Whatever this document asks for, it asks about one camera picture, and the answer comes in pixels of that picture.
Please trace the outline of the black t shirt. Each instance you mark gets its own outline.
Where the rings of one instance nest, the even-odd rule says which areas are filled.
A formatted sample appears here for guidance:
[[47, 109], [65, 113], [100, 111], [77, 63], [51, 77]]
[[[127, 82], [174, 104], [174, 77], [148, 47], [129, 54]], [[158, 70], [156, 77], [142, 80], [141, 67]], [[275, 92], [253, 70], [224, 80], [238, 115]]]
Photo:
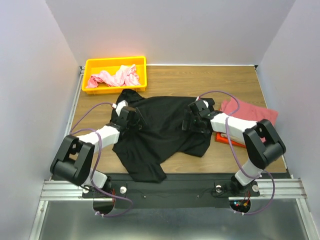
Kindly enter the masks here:
[[146, 122], [141, 130], [128, 132], [112, 148], [136, 182], [161, 183], [167, 175], [161, 167], [177, 152], [202, 157], [211, 144], [212, 133], [184, 131], [185, 110], [195, 101], [189, 96], [144, 98], [124, 89], [116, 102], [137, 108]]

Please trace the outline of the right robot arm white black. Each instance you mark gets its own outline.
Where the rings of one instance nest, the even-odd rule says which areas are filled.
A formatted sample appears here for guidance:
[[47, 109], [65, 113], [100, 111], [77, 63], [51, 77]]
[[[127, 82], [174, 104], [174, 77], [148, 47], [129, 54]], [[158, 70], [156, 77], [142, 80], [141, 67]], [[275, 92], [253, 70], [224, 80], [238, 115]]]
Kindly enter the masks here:
[[239, 170], [230, 180], [230, 189], [235, 195], [246, 192], [248, 185], [286, 152], [285, 144], [269, 120], [244, 120], [219, 110], [211, 111], [202, 99], [192, 102], [184, 110], [182, 130], [202, 134], [225, 133], [228, 141], [234, 137], [245, 145], [248, 160], [243, 165], [238, 164]]

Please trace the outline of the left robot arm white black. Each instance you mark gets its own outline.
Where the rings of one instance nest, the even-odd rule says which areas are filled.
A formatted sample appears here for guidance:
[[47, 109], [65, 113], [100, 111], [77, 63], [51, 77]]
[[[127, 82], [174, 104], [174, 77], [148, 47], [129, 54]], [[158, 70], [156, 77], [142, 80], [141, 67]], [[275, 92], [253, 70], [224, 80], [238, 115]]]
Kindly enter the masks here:
[[98, 130], [75, 136], [69, 134], [51, 163], [50, 172], [78, 187], [88, 186], [100, 197], [117, 198], [111, 192], [111, 184], [104, 173], [92, 167], [95, 153], [101, 156], [102, 149], [117, 144], [125, 135], [141, 130], [145, 119], [138, 108], [114, 104], [117, 118]]

